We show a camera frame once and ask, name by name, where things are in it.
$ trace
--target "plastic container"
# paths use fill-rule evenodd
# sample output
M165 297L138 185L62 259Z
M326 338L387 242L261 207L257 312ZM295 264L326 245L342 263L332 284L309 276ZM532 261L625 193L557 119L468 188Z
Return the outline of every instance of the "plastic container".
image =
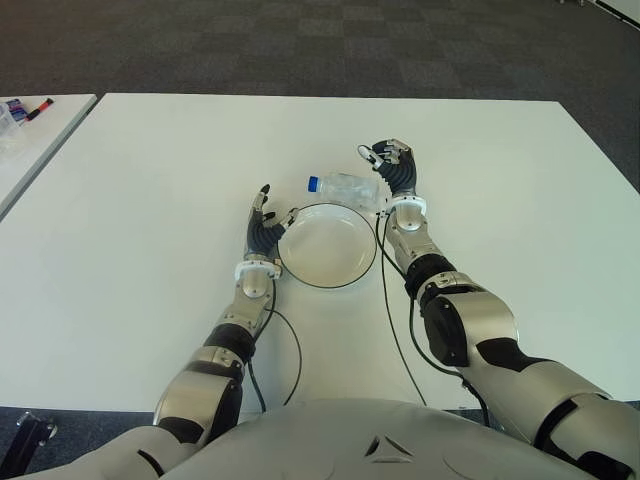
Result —
M336 203L354 210L378 210L378 181L346 173L309 177L308 190L320 194L323 202Z
M26 143L26 135L11 116L9 106L0 102L0 164L19 156Z

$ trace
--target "red marker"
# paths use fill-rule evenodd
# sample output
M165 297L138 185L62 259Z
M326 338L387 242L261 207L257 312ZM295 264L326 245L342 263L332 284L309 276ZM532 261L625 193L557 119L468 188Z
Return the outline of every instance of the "red marker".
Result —
M44 112L47 108L49 108L49 105L51 105L52 103L53 103L53 100L50 99L50 98L47 98L42 105L40 105L33 112L31 112L29 115L27 115L27 117L26 117L27 118L27 122L30 122L31 120L36 118L38 115L40 115L40 113Z

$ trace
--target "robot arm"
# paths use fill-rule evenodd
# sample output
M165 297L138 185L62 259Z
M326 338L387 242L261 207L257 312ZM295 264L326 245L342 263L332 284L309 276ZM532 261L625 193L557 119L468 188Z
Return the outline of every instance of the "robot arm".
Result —
M281 267L269 255L295 221L292 209L271 225L263 214L269 186L260 190L247 229L244 260L235 271L235 293L204 345L168 385L156 407L154 426L130 430L69 465L27 478L57 480L157 479L236 426L242 403L244 366L271 304Z
M638 412L564 365L522 353L509 307L437 248L415 194L411 149L389 140L358 151L391 188L387 239L433 355L458 369L511 436L597 478L640 476Z
M280 223L266 226L275 216L262 211L268 192L269 185L265 185L251 207L246 253L235 272L233 303L169 384L156 408L155 425L198 448L238 422L244 366L255 352L255 337L263 324L265 307L272 301L273 281L281 273L269 254L298 212L293 209Z

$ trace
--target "gray carpet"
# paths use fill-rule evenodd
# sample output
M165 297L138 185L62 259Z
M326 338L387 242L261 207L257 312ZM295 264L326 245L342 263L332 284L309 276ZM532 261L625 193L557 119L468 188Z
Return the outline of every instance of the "gray carpet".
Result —
M0 0L0 12L0 95L556 100L640 189L640 32L589 3ZM52 414L60 433L34 471L151 418ZM0 408L0 455L17 417Z

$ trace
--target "white tabletop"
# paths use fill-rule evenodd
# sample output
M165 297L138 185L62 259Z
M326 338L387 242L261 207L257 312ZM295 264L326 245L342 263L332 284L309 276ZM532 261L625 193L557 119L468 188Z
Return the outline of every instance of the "white tabletop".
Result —
M522 349L640 399L640 197L559 104L109 94L0 223L0 404L152 410L231 301L257 190L280 213L312 203L310 174L375 175L356 146L389 137L414 147L433 238L510 305ZM410 348L388 275L427 401L477 408ZM297 400L417 401L379 262L338 290L287 275L278 308L302 342ZM275 406L296 371L277 319L255 366Z
M27 147L20 157L10 162L0 162L0 219L24 187L38 174L56 148L80 122L96 101L93 94L86 95L38 95L0 97L0 102L19 98L25 110L31 112L47 98L54 100L45 112L32 122L22 125Z

